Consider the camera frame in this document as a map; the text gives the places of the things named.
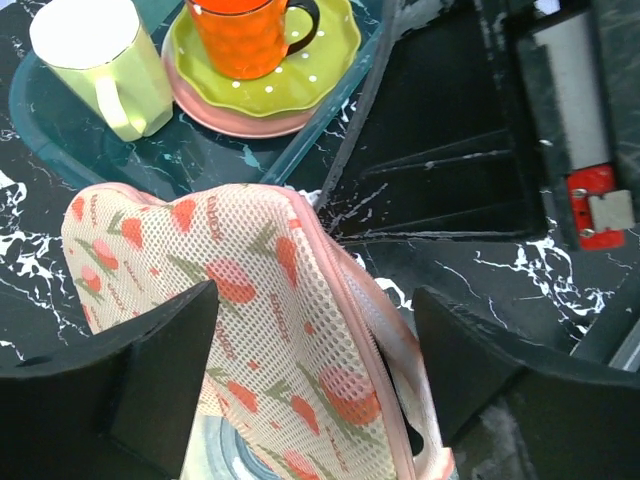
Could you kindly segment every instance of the marble countertop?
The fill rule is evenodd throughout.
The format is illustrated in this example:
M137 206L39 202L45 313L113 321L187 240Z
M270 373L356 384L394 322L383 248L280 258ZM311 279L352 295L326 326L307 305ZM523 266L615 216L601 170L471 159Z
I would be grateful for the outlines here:
M60 225L75 190L21 141L8 112L15 69L30 49L28 25L43 5L18 0L0 11L0 363L82 341L90 335L61 251ZM319 188L355 101L289 179ZM416 286L431 285L472 312L532 341L570 351L614 298L640 258L640 233L611 252L567 253L554 230L518 244L372 243L350 247L409 318Z

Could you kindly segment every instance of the mug handle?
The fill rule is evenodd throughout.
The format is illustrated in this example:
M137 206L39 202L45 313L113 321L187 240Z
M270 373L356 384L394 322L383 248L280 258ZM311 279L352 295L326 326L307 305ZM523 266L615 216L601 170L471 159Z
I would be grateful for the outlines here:
M132 142L142 137L142 133L146 128L144 120L140 120L140 125L134 125L127 112L122 106L120 96L118 95L118 87L113 77L100 77L95 82L96 97L98 99L98 108L100 113L107 122L107 125L125 142Z
M314 0L289 0L287 2L286 8L289 9L292 7L301 8L302 10L307 12L311 17L312 25L311 30L309 30L309 33L307 33L303 39L289 45L287 55L299 52L304 47L309 45L311 43L311 40L313 40L316 36L316 33L318 33L318 25L320 24L320 10L318 9L318 5Z

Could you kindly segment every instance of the teal tray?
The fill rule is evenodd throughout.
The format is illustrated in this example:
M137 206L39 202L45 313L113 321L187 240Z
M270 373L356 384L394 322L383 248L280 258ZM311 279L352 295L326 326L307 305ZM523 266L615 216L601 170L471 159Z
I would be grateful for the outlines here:
M160 48L182 2L134 1ZM33 52L24 58L11 84L11 120L27 146L76 188L123 182L172 200L224 183L281 185L359 87L373 62L382 29L382 0L352 0L352 6L362 33L356 60L297 134L241 140L200 126L175 106L173 119L157 134L125 143Z

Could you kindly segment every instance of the green plate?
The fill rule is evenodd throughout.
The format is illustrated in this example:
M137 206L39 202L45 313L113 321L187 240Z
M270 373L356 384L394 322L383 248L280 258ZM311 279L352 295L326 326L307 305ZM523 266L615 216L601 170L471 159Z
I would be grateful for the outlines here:
M304 50L286 57L269 75L256 80L233 80L212 67L185 7L175 19L171 40L176 70L215 107L231 108L252 117L307 110L318 104L353 63L360 46L349 0L316 0L320 9L318 34ZM311 28L299 8L286 17L288 43Z

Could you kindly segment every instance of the zipper pouch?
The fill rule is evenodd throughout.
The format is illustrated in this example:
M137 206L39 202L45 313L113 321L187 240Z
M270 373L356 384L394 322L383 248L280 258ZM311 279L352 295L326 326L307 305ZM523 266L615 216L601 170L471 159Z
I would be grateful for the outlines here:
M69 206L62 237L93 332L216 282L198 411L225 417L282 478L451 474L417 340L297 192L225 185L165 203L96 185ZM424 440L415 458L401 409Z

